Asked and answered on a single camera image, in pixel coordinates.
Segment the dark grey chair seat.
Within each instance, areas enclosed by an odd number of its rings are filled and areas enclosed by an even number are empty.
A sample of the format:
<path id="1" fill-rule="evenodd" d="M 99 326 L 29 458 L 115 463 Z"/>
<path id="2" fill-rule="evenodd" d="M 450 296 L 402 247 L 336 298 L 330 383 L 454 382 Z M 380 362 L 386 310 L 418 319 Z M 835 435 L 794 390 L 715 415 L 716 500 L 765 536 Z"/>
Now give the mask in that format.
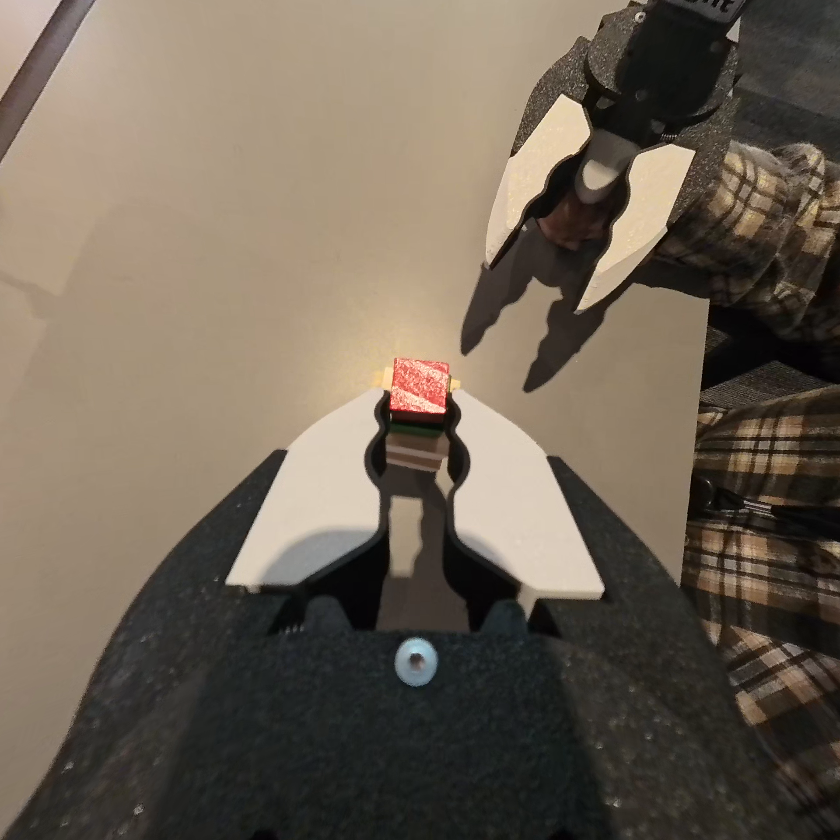
<path id="1" fill-rule="evenodd" d="M 747 311 L 710 307 L 701 405 L 741 407 L 838 383 L 837 340 L 783 338 Z"/>

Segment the person's right forearm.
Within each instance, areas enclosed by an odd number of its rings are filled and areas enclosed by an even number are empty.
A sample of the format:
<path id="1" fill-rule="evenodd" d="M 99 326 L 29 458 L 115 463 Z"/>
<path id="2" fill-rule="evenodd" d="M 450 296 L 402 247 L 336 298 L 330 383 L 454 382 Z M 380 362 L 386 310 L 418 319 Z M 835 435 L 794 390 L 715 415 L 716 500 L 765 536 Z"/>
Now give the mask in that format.
<path id="1" fill-rule="evenodd" d="M 784 340 L 838 352 L 839 166 L 810 143 L 730 142 L 718 179 L 656 249 L 709 277 L 710 299 Z"/>

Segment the person's right hand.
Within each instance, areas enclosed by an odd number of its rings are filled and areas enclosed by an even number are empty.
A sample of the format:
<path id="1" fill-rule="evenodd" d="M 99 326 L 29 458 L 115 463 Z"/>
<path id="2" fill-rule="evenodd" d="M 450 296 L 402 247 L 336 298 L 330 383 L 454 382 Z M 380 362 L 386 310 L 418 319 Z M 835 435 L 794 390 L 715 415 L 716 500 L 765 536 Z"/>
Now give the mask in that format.
<path id="1" fill-rule="evenodd" d="M 612 195 L 596 203 L 585 203 L 571 189 L 548 215 L 537 219 L 537 226 L 551 244 L 577 250 L 587 242 L 600 241 L 607 236 L 615 206 Z"/>

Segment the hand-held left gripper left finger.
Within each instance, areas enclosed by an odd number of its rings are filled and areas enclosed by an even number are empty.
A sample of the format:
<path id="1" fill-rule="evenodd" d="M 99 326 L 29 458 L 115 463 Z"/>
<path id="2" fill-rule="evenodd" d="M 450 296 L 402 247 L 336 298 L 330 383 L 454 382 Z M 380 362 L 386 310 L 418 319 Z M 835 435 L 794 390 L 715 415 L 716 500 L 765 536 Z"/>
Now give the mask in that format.
<path id="1" fill-rule="evenodd" d="M 387 394 L 362 392 L 289 446 L 227 573 L 227 587 L 290 591 L 386 553 Z"/>

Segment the red wooden cube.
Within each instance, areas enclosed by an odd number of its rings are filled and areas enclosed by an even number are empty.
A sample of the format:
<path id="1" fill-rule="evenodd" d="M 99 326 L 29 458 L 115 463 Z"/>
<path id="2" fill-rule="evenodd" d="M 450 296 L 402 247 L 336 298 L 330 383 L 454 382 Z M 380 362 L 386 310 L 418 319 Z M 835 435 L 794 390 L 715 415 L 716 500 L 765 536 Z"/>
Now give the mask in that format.
<path id="1" fill-rule="evenodd" d="M 395 358 L 390 389 L 392 420 L 404 424 L 442 425 L 449 385 L 447 362 Z"/>

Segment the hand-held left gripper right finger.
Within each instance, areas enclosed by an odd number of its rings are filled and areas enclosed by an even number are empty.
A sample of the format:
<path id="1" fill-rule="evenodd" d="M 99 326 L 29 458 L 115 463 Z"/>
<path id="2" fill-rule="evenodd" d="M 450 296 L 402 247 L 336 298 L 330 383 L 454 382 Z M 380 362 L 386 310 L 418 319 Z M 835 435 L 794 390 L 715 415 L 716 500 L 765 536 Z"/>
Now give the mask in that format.
<path id="1" fill-rule="evenodd" d="M 470 615 L 516 601 L 602 599 L 605 585 L 549 457 L 519 426 L 467 393 L 450 396 L 444 567 Z"/>

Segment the person's plaid shirt torso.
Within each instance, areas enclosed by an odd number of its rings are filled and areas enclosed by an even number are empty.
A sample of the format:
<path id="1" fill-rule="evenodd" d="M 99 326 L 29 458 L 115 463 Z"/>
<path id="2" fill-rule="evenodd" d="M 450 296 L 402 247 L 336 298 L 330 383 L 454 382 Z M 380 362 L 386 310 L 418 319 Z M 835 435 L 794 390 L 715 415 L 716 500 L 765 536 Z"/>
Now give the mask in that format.
<path id="1" fill-rule="evenodd" d="M 837 511 L 838 385 L 703 406 L 694 468 L 749 500 Z M 747 512 L 692 512 L 681 587 L 803 834 L 838 838 L 838 539 Z"/>

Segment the dark metal bar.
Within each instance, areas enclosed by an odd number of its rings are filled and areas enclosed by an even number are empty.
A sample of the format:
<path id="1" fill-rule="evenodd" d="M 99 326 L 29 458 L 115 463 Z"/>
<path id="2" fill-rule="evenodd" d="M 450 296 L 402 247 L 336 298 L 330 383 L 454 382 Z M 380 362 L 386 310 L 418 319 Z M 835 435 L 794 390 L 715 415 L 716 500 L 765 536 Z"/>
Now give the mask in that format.
<path id="1" fill-rule="evenodd" d="M 1 159 L 4 159 L 24 127 L 25 121 L 94 4 L 93 1 L 58 2 L 15 77 L 10 81 L 1 99 Z"/>

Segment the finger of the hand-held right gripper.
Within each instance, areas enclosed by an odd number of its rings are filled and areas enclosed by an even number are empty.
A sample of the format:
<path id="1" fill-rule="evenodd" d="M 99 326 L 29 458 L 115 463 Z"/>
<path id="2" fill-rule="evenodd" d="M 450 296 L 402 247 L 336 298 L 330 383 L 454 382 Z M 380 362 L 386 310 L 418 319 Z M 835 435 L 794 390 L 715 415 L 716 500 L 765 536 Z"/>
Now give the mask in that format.
<path id="1" fill-rule="evenodd" d="M 583 105 L 558 98 L 511 155 L 500 179 L 486 229 L 485 266 L 491 268 L 519 231 L 529 207 L 545 194 L 559 166 L 583 151 L 592 123 Z"/>
<path id="2" fill-rule="evenodd" d="M 605 250 L 593 265 L 575 312 L 583 313 L 614 293 L 651 254 L 695 158 L 674 143 L 636 154 L 626 170 L 626 204 L 609 227 Z"/>

